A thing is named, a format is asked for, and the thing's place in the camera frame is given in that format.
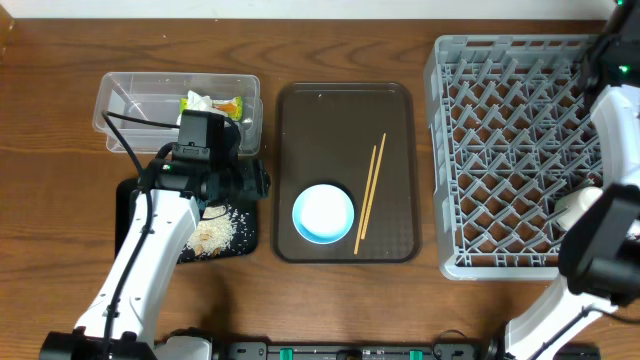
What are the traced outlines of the pile of cooked rice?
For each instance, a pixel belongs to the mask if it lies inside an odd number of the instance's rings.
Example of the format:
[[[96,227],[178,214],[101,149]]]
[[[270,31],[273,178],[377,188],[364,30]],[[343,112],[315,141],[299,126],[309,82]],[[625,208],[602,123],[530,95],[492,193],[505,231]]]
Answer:
[[[241,255],[249,249],[249,215],[230,206],[208,207],[185,249],[197,259],[213,258],[224,253]]]

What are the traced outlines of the white tissue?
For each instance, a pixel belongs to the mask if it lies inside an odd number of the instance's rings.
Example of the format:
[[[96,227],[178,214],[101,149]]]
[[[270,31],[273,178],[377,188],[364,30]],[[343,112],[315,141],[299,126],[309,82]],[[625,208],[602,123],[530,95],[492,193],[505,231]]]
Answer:
[[[211,113],[215,112],[213,102],[209,96],[201,96],[192,90],[189,90],[187,92],[187,97],[182,98],[179,102],[179,115],[176,120],[177,125],[181,124],[182,113],[185,110],[204,111]]]

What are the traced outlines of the cream plastic cup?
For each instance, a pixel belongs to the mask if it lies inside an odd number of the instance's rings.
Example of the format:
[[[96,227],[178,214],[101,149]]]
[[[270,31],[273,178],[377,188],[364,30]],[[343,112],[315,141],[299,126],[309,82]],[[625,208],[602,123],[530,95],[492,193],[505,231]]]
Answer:
[[[603,190],[599,187],[589,186],[574,191],[561,199],[555,204],[555,212],[560,215],[556,218],[558,226],[568,231],[598,200]]]

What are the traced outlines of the green yellow snack wrapper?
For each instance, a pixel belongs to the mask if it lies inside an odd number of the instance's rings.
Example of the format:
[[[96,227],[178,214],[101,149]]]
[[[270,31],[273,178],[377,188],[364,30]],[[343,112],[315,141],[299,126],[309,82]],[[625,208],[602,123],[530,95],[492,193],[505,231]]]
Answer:
[[[225,115],[235,122],[239,122],[242,119],[243,99],[241,97],[234,97],[230,100],[211,100],[215,108],[215,114]]]

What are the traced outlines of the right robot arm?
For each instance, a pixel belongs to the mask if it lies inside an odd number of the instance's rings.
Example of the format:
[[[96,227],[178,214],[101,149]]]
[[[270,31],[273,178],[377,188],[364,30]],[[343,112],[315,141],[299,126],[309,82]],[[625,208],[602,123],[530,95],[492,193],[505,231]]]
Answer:
[[[639,3],[623,0],[581,61],[578,86],[601,145],[603,193],[565,234],[559,274],[493,337],[486,359],[552,359],[601,317],[639,298]]]

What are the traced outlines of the light blue bowl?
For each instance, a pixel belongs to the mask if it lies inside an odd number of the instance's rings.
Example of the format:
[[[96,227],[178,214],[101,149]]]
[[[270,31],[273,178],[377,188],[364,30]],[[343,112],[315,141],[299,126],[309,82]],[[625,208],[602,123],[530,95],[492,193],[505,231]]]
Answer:
[[[351,230],[355,208],[341,188],[318,184],[303,190],[292,208],[292,223],[306,241],[329,245],[344,238]]]

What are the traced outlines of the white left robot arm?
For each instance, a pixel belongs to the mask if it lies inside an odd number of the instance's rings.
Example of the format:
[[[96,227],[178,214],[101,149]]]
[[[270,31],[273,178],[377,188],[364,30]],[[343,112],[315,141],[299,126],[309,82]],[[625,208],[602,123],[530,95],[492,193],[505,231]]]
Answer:
[[[261,161],[155,158],[143,170],[124,242],[98,295],[69,333],[50,332],[42,359],[220,359],[195,328],[157,344],[160,307],[179,256],[209,205],[256,202],[270,178]]]

